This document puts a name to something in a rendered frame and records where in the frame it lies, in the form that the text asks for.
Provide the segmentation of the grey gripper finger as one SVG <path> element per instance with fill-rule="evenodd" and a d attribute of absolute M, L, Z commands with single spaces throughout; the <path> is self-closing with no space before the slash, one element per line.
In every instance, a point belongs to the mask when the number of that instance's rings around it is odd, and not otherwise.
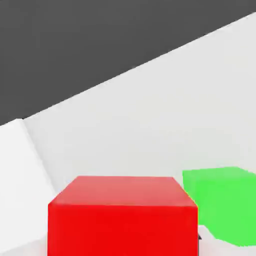
<path fill-rule="evenodd" d="M 208 237 L 198 234 L 198 256 L 208 256 Z"/>

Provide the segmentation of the small red cube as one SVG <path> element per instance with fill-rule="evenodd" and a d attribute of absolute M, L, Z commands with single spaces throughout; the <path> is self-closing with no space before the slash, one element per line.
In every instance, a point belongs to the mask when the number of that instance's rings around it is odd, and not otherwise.
<path fill-rule="evenodd" d="M 172 177 L 78 176 L 48 205 L 47 256 L 199 256 L 198 208 Z"/>

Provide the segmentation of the small green cube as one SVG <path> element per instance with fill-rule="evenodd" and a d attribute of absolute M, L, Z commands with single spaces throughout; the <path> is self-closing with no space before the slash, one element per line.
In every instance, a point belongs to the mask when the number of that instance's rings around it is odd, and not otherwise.
<path fill-rule="evenodd" d="M 198 223 L 236 246 L 256 246 L 256 174 L 239 167 L 184 170 L 183 187 Z"/>

